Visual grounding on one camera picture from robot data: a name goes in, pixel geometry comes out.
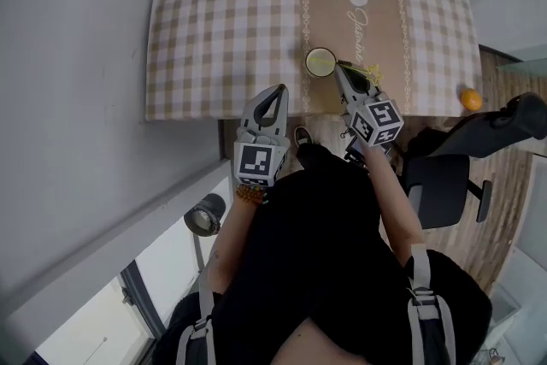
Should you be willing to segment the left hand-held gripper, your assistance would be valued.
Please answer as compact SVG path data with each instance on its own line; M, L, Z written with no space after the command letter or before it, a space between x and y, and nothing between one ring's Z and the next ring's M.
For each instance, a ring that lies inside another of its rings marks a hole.
M238 183L274 186L291 146L285 137L288 103L288 89L280 84L261 91L245 105L234 142L233 170Z

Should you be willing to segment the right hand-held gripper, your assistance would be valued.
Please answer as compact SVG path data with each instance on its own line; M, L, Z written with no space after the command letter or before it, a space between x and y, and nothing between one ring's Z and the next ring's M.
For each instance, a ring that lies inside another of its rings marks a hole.
M341 98L347 104L343 119L350 133L367 146L392 142L404 124L395 101L385 92L379 92L362 68L350 63L336 62L334 76ZM356 93L373 97L356 100Z

